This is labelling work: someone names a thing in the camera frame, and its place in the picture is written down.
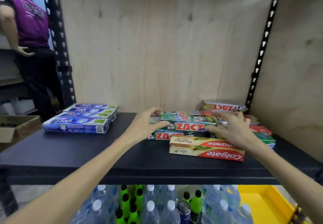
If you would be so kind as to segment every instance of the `plywood panel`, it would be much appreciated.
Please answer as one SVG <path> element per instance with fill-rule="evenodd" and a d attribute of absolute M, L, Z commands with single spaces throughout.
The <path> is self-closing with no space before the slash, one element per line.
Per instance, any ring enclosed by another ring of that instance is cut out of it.
<path fill-rule="evenodd" d="M 251 113 L 323 162 L 323 0 L 280 0 Z"/>
<path fill-rule="evenodd" d="M 61 0 L 78 102 L 244 102 L 270 0 Z"/>

